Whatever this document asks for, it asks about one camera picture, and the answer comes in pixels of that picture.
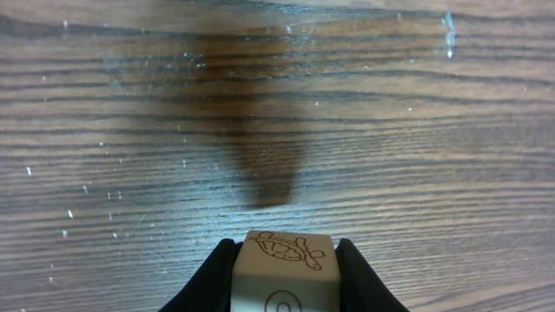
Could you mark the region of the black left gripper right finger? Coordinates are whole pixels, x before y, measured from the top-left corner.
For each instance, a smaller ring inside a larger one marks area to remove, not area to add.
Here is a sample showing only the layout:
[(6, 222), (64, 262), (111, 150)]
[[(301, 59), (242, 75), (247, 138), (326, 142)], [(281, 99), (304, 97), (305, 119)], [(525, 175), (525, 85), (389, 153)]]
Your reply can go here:
[(340, 271), (341, 312), (408, 312), (351, 240), (339, 241), (336, 259)]

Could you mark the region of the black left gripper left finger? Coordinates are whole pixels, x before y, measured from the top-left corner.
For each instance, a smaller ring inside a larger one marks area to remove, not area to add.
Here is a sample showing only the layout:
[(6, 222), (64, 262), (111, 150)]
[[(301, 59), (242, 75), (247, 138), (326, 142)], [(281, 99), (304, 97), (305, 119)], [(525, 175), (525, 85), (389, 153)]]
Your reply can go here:
[(232, 268), (243, 246), (221, 240), (183, 289), (160, 312), (229, 312)]

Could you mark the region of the wooden block turtle drawing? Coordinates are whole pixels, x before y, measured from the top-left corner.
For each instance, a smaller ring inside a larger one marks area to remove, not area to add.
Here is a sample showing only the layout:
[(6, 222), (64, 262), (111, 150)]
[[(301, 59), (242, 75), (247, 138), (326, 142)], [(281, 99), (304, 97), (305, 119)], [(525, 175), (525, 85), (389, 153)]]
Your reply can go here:
[(249, 231), (232, 268), (231, 312), (338, 312), (331, 237)]

